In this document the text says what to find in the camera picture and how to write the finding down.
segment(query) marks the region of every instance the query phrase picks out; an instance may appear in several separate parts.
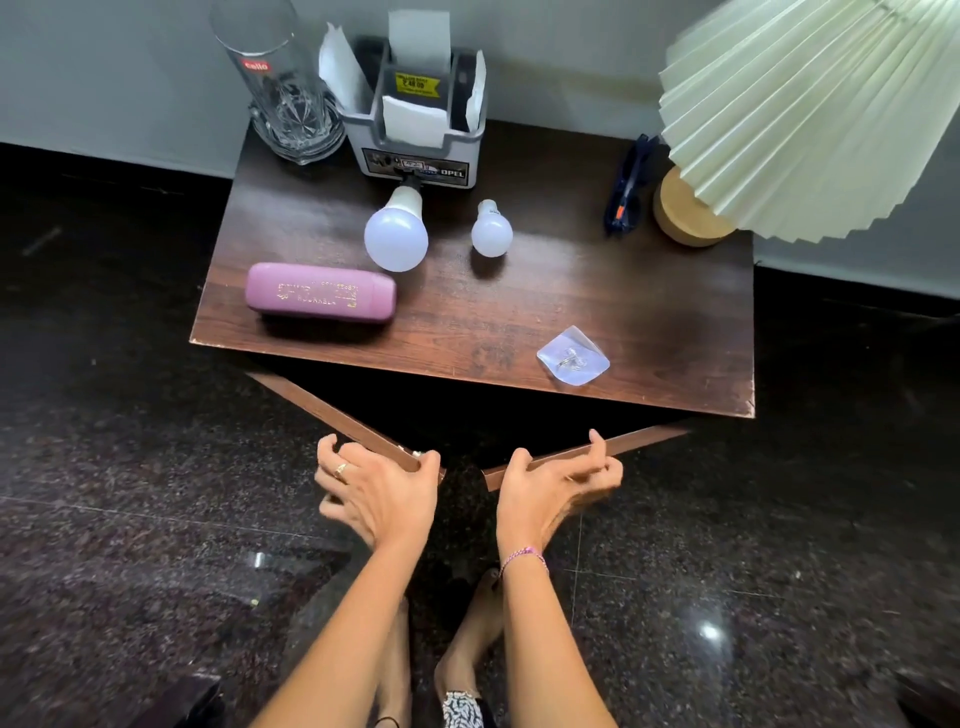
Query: forearm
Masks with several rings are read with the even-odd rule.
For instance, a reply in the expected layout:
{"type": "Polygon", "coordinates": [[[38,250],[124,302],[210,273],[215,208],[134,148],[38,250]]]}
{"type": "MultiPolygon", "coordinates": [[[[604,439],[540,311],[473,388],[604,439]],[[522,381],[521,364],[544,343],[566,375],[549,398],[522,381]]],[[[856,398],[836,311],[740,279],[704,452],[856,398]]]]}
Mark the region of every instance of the forearm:
{"type": "Polygon", "coordinates": [[[516,558],[504,572],[503,585],[514,725],[615,728],[543,564],[530,556],[516,558]]]}
{"type": "Polygon", "coordinates": [[[252,728],[360,728],[366,723],[383,646],[424,543],[397,543],[374,552],[252,728]]]}

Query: foot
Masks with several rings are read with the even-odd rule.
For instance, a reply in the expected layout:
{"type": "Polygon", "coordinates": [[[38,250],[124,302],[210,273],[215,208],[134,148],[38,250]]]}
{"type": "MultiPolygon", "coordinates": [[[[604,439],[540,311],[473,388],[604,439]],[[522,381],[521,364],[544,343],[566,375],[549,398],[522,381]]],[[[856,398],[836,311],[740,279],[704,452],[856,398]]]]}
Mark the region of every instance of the foot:
{"type": "Polygon", "coordinates": [[[410,728],[413,695],[410,693],[410,632],[407,618],[407,600],[403,599],[396,610],[394,626],[380,661],[380,682],[376,687],[377,728],[410,728]]]}
{"type": "Polygon", "coordinates": [[[443,703],[448,692],[466,692],[480,697],[474,668],[491,644],[503,633],[503,592],[497,570],[480,579],[453,642],[433,673],[437,696],[443,703]]]}

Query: wall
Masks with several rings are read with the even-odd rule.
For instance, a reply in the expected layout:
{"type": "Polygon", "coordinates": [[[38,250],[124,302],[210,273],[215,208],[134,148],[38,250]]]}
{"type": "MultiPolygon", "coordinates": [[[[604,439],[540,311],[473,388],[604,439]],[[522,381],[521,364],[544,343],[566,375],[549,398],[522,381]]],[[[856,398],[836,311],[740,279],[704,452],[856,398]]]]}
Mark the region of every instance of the wall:
{"type": "Polygon", "coordinates": [[[960,299],[960,115],[906,202],[886,220],[819,245],[758,239],[760,265],[960,299]]]}
{"type": "MultiPolygon", "coordinates": [[[[677,32],[714,0],[295,0],[309,35],[324,22],[386,33],[392,7],[452,9],[455,43],[490,59],[490,115],[633,137],[660,129],[657,73],[677,32]]],[[[0,141],[230,177],[248,96],[210,32],[202,0],[5,0],[0,141]]],[[[759,241],[758,261],[960,298],[951,242],[960,181],[953,125],[890,220],[814,247],[759,241]]]]}

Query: pleated lampshade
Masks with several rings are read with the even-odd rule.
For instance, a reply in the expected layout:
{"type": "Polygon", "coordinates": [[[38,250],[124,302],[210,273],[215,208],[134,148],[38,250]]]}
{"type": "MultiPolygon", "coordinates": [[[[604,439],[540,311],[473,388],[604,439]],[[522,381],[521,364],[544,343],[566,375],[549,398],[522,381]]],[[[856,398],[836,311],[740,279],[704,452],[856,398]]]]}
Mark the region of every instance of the pleated lampshade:
{"type": "Polygon", "coordinates": [[[660,78],[670,158],[713,213],[843,237],[903,202],[960,103],[960,0],[730,0],[660,78]]]}

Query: bracelet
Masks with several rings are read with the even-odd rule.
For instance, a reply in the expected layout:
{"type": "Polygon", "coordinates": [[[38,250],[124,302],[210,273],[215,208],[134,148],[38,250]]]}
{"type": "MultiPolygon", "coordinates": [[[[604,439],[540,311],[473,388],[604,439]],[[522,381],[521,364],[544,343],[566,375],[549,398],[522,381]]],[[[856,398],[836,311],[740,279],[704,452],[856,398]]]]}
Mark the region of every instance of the bracelet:
{"type": "Polygon", "coordinates": [[[503,578],[503,571],[507,568],[507,565],[508,565],[511,561],[513,561],[514,559],[516,559],[517,556],[524,556],[524,555],[526,555],[526,554],[528,554],[528,553],[532,553],[534,556],[536,556],[538,559],[540,559],[540,563],[543,564],[543,567],[546,569],[546,572],[547,572],[547,573],[550,573],[550,568],[546,565],[546,560],[543,558],[542,554],[540,554],[540,552],[537,551],[537,550],[536,550],[535,548],[533,548],[532,546],[528,546],[528,547],[526,547],[526,548],[522,548],[522,549],[519,550],[519,551],[514,551],[512,554],[510,554],[510,556],[508,556],[506,559],[504,559],[504,560],[503,560],[503,565],[500,567],[500,573],[496,576],[496,578],[497,578],[497,579],[502,579],[502,578],[503,578]]]}

